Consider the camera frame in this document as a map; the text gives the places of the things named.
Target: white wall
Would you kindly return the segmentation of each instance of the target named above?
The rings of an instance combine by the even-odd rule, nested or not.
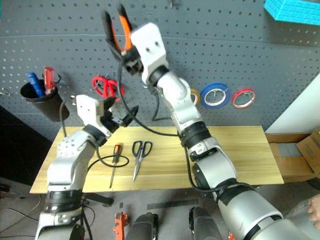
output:
[[[267,129],[266,133],[309,133],[320,127],[320,74]]]

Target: black cup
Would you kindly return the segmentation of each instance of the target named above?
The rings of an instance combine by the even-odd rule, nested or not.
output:
[[[38,97],[33,86],[28,82],[25,84],[21,90],[20,94],[22,97],[32,103],[36,108],[38,108],[48,119],[53,122],[59,122],[59,108],[62,104],[62,99],[58,94],[58,88],[55,87],[54,90],[47,96]],[[69,111],[66,106],[62,108],[62,119],[65,120],[69,117]]]

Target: power cord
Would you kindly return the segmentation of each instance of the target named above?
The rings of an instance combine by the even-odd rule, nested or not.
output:
[[[214,188],[210,188],[210,189],[202,189],[202,188],[197,187],[195,185],[194,181],[192,180],[190,161],[189,161],[189,156],[188,156],[188,150],[187,150],[186,147],[184,147],[184,154],[185,154],[186,167],[187,167],[187,170],[188,170],[188,177],[189,177],[190,184],[198,192],[201,192],[201,193],[213,193],[213,192],[219,192],[221,190],[225,191],[227,189],[232,189],[232,188],[240,187],[240,186],[247,187],[247,188],[249,188],[251,190],[255,190],[255,188],[253,186],[251,186],[250,184],[244,183],[244,182],[239,182],[239,183],[232,184],[232,185],[229,185],[229,186],[218,186],[218,187],[214,187]]]
[[[95,219],[96,219],[96,212],[95,212],[95,210],[93,210],[93,208],[92,208],[92,207],[84,206],[84,208],[88,208],[88,209],[90,209],[90,210],[92,211],[92,213],[93,213],[93,219],[92,219],[92,222],[91,222],[91,223],[90,223],[90,225],[89,225],[89,227],[91,228],[91,226],[94,224]]]
[[[10,229],[11,227],[17,225],[18,223],[20,223],[23,219],[25,219],[26,217],[29,216],[29,214],[31,214],[37,207],[39,207],[40,203],[42,202],[42,197],[41,195],[39,194],[39,201],[38,203],[27,213],[27,214],[23,214],[24,217],[20,218],[20,220],[16,221],[15,223],[7,226],[5,229],[3,229],[2,231],[0,231],[0,234],[2,234],[4,231]]]
[[[62,110],[66,104],[67,99],[63,100],[63,102],[60,104],[60,108],[59,108],[59,118],[60,118],[60,122],[61,122],[61,126],[62,126],[62,130],[63,130],[63,135],[66,138],[67,137],[67,132],[66,132],[66,126],[65,126],[65,121],[62,117]]]
[[[17,238],[17,237],[35,238],[36,236],[31,236],[31,235],[0,236],[0,239]]]
[[[15,213],[18,213],[18,214],[20,214],[20,215],[22,215],[22,216],[25,216],[27,219],[34,220],[34,221],[39,222],[38,219],[33,218],[33,217],[31,217],[31,216],[28,216],[27,214],[25,214],[25,213],[23,213],[23,212],[21,212],[21,211],[18,211],[18,210],[16,210],[16,209],[13,209],[13,208],[11,208],[11,207],[1,208],[0,211],[2,211],[2,210],[10,210],[10,211],[13,211],[13,212],[15,212]]]
[[[98,159],[95,160],[93,163],[91,163],[91,164],[89,165],[88,170],[87,170],[88,172],[89,172],[89,170],[90,170],[97,162],[101,162],[103,165],[105,165],[105,166],[107,166],[107,167],[109,167],[109,168],[123,168],[124,166],[127,166],[128,163],[129,163],[129,158],[127,158],[126,156],[120,155],[119,157],[126,159],[126,162],[125,162],[124,164],[122,164],[122,165],[113,166],[113,165],[111,165],[111,164],[106,163],[103,159],[112,158],[112,157],[115,157],[116,155],[109,155],[109,156],[101,157],[101,156],[100,156],[100,153],[99,153],[99,147],[97,147],[97,148],[95,149],[95,151],[96,151],[96,155],[98,156]]]
[[[156,100],[156,107],[155,107],[154,114],[153,114],[153,116],[152,116],[152,121],[170,120],[171,117],[160,117],[160,118],[156,118],[157,115],[158,115],[158,111],[159,111],[160,101],[159,101],[159,94],[158,94],[158,92],[155,92],[154,95],[155,95],[155,100]]]
[[[91,232],[91,229],[90,229],[90,225],[89,225],[88,219],[86,217],[85,210],[83,208],[82,208],[81,217],[83,218],[83,221],[84,221],[84,224],[85,224],[86,229],[88,231],[90,240],[93,240],[92,232]]]
[[[127,102],[124,98],[124,96],[122,95],[121,91],[120,91],[120,86],[121,86],[121,81],[122,81],[122,68],[123,68],[123,61],[121,61],[118,65],[118,68],[117,68],[117,93],[118,95],[120,96],[121,98],[121,101],[123,103],[123,106],[127,112],[127,114],[133,119],[135,120],[141,127],[143,127],[145,130],[148,130],[149,132],[151,133],[154,133],[154,134],[158,134],[158,135],[161,135],[161,136],[169,136],[169,137],[177,137],[178,135],[177,134],[171,134],[171,133],[164,133],[164,132],[159,132],[159,131],[156,131],[156,130],[153,130],[149,127],[147,127],[146,125],[144,125],[139,119],[136,118],[135,115],[132,114],[132,112],[130,111],[128,105],[127,105]]]

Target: blue tape roll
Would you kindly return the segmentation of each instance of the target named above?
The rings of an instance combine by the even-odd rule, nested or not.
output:
[[[217,91],[220,90],[221,92],[224,92],[223,98],[218,102],[208,102],[206,100],[206,96],[210,92],[214,92],[214,89]],[[201,92],[201,104],[208,109],[218,109],[227,104],[227,102],[230,99],[230,96],[230,90],[228,89],[227,85],[220,82],[211,83],[208,86],[206,86]]]

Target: wooden tabletop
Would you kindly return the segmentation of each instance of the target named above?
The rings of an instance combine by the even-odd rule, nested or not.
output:
[[[175,127],[152,127],[153,129],[174,134]],[[68,135],[82,127],[67,127]],[[269,147],[261,126],[210,126],[212,136],[232,160],[238,174],[238,181],[252,185],[283,184],[279,168]],[[57,145],[63,140],[60,129],[33,183],[30,193],[46,193],[47,170],[56,159]],[[132,175],[135,157],[132,154],[134,141],[151,141],[151,153],[143,159],[135,182]],[[142,127],[119,128],[105,145],[100,148],[101,157],[112,155],[114,145],[123,143],[122,155],[130,163],[115,170],[112,188],[109,188],[112,168],[96,163],[88,172],[84,192],[110,192],[145,189],[180,189],[190,188],[184,149],[178,137],[160,136],[144,130]]]

